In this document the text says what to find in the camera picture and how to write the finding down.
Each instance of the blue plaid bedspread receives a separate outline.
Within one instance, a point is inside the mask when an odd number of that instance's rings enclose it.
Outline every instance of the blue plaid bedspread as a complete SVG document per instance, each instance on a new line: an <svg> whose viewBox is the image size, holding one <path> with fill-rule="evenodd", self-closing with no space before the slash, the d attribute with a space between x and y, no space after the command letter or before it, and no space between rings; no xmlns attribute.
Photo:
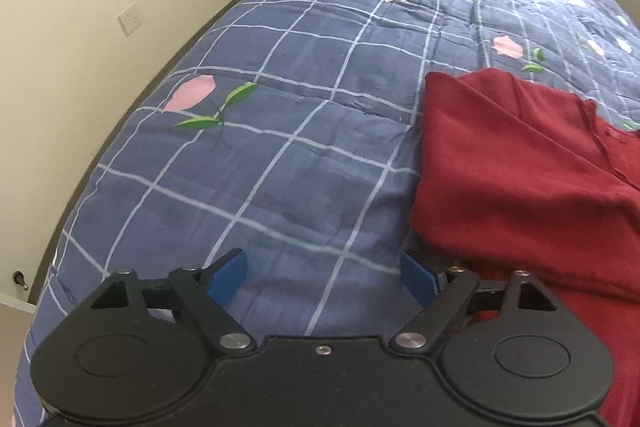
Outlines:
<svg viewBox="0 0 640 427"><path fill-rule="evenodd" d="M420 173L428 71L492 66L640 127L640 34L614 0L243 0L129 118L70 215L24 343L17 425L44 417L35 346L111 272L164 277L231 248L250 277L229 312L269 333L389 335L418 311L399 280ZM216 89L161 112L202 74ZM213 116L246 82L257 89Z"/></svg>

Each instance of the electrical outlet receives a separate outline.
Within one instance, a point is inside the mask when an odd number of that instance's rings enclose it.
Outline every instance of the electrical outlet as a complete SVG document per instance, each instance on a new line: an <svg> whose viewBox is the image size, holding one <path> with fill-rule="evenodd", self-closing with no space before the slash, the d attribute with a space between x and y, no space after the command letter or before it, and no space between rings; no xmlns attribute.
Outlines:
<svg viewBox="0 0 640 427"><path fill-rule="evenodd" d="M118 20L120 21L120 26L124 34L127 37L131 35L142 24L142 17L140 16L138 5L133 3L118 15Z"/></svg>

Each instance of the silver bolt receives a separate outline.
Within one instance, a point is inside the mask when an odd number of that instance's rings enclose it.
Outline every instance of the silver bolt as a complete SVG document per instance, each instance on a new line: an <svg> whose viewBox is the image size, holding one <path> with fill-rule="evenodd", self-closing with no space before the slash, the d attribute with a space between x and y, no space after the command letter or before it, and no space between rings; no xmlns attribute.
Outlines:
<svg viewBox="0 0 640 427"><path fill-rule="evenodd" d="M396 344L405 349L418 349L427 343L427 339L424 335L416 333L415 331L407 331L406 333L400 333L396 336Z"/></svg>
<svg viewBox="0 0 640 427"><path fill-rule="evenodd" d="M244 349L251 345L251 337L244 333L227 333L220 338L220 346L226 349Z"/></svg>
<svg viewBox="0 0 640 427"><path fill-rule="evenodd" d="M330 355L332 351L331 346L316 346L316 353L318 355Z"/></svg>

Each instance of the red cloth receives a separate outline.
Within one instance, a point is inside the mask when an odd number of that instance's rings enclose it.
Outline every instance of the red cloth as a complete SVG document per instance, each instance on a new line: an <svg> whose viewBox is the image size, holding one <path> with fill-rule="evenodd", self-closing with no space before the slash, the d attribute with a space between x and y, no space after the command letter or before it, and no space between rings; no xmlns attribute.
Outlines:
<svg viewBox="0 0 640 427"><path fill-rule="evenodd" d="M484 277L530 269L609 347L601 414L640 427L640 134L487 69L429 73L410 223Z"/></svg>

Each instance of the pink petal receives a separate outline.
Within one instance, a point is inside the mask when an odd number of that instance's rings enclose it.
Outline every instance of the pink petal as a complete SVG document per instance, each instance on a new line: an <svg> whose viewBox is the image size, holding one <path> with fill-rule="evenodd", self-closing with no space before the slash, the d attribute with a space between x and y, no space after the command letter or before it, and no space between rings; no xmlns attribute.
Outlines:
<svg viewBox="0 0 640 427"><path fill-rule="evenodd" d="M164 106L164 111L184 111L202 102L216 89L216 81L210 74L201 74L182 84Z"/></svg>
<svg viewBox="0 0 640 427"><path fill-rule="evenodd" d="M507 35L494 39L494 50L498 52L498 55L507 55L511 58L522 58L524 55L522 46L513 42Z"/></svg>
<svg viewBox="0 0 640 427"><path fill-rule="evenodd" d="M604 50L597 45L596 41L587 41L587 44L590 45L591 49L600 55L600 57L604 57Z"/></svg>

